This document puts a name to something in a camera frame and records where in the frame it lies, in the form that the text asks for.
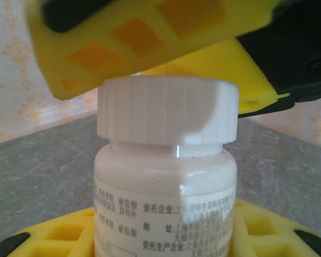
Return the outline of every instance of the wall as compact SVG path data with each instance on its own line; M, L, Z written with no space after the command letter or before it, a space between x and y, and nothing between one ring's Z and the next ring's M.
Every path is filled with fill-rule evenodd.
M32 52L22 0L0 1L0 142L96 112L96 90L69 101L52 97ZM321 99L250 118L321 145Z

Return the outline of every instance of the gray table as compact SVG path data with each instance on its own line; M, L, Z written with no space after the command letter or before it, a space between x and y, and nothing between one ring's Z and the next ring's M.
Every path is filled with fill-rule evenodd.
M0 241L93 204L96 116L0 144ZM237 197L321 235L321 148L239 120Z

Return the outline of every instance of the yellow foam pad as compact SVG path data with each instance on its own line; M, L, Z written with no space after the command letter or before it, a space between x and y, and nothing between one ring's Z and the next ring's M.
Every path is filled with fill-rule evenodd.
M259 111L289 95L276 93L237 39L216 43L141 74L186 75L230 81L239 87L239 114Z
M94 209L40 223L9 257L94 257ZM294 232L308 228L237 199L230 257L319 257Z
M271 22L282 0L116 0L66 33L25 0L39 67L58 99L169 62Z

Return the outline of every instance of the square hole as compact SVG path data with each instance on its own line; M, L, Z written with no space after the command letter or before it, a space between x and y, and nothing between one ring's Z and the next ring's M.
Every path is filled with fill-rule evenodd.
M140 18L125 23L113 31L112 36L130 46L140 56L164 46L157 34Z
M84 226L75 224L63 224L52 230L52 232L48 234L46 239L76 241L79 239L84 228Z
M253 246L257 257L299 257L290 244Z
M225 18L219 0L165 0L158 9L179 37L222 23Z
M245 217L244 221L250 236L266 236L277 233L271 220L266 216L249 216Z
M120 61L112 51L97 43L91 43L68 57L68 61L89 69L96 69L104 65Z
M28 257L67 257L70 249L51 248L49 246L36 248Z

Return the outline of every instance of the medicine bottle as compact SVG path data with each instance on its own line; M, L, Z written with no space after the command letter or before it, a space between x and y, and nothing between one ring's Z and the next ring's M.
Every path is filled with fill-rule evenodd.
M96 257L226 257L233 231L238 89L131 76L98 90Z

